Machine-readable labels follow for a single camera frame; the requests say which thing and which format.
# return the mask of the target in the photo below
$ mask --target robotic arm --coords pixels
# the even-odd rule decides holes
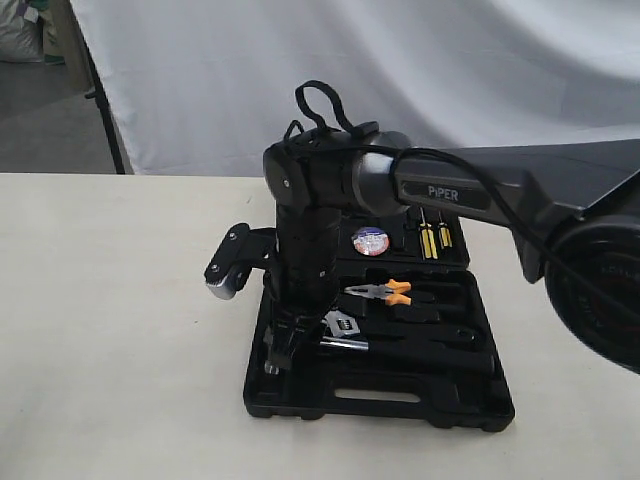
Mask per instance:
[[[308,87],[327,94],[342,130],[309,108]],[[282,307],[271,363],[288,368],[335,302],[342,212],[386,216],[420,205],[510,228],[526,280],[545,278],[567,327],[597,353],[640,372],[640,140],[418,149],[376,122],[352,125],[326,84],[307,82],[296,98],[317,128],[303,132],[294,122],[264,154],[277,203],[265,285]],[[295,127],[301,133],[292,136]],[[223,273],[209,272],[207,282],[219,286]]]

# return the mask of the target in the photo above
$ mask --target gray floor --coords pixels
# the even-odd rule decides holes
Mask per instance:
[[[0,62],[0,172],[114,173],[100,113],[66,67]]]

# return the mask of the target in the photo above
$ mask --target screwdriver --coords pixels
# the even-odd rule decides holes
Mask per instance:
[[[429,258],[438,259],[438,248],[436,247],[435,235],[431,224],[427,223],[424,216],[424,208],[420,208],[422,223],[420,224],[420,244],[422,245],[422,255],[425,260]]]
[[[442,248],[453,247],[453,240],[451,239],[451,230],[442,217],[442,212],[438,212],[440,217],[440,223],[438,224],[438,237],[440,238],[440,245]]]

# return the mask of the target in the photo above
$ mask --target black strap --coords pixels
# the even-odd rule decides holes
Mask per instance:
[[[343,130],[353,134],[358,133],[357,129],[353,126],[353,124],[347,119],[344,114],[344,108],[342,107],[342,100],[340,100],[340,96],[338,93],[327,85],[324,82],[319,80],[309,80],[308,82],[303,83],[298,88],[296,88],[296,101],[298,102],[298,107],[300,111],[304,114],[305,117],[313,120],[318,127],[318,130],[321,131],[329,131],[329,127],[327,126],[327,122],[324,120],[322,115],[311,110],[309,104],[307,103],[307,99],[304,96],[305,88],[316,88],[324,93],[329,101],[331,102],[331,106],[333,107],[333,113],[336,116],[336,120],[338,124],[342,127]]]

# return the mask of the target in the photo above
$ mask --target pliers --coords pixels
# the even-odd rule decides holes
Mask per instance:
[[[396,282],[391,279],[384,285],[355,285],[353,287],[346,287],[344,293],[349,295],[357,295],[364,298],[384,300],[387,305],[411,305],[411,298],[403,293],[411,290],[411,283],[409,282]]]

